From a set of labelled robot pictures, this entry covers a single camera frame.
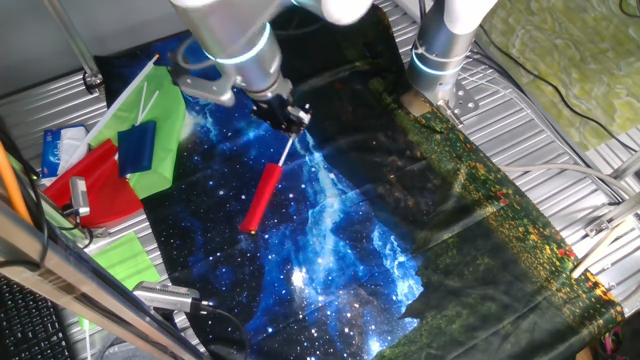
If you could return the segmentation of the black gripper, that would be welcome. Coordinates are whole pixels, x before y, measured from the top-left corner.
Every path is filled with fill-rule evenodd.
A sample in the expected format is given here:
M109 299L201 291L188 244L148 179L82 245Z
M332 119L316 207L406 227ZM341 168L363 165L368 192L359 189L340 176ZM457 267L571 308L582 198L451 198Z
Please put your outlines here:
M307 126L310 123L311 114L299 107L290 106L291 99L288 96L277 94L266 100L253 99L252 102L254 105L252 114L254 116L263 120L272 128L284 128L281 132L289 138L299 135L298 128L291 128L294 123L297 126Z

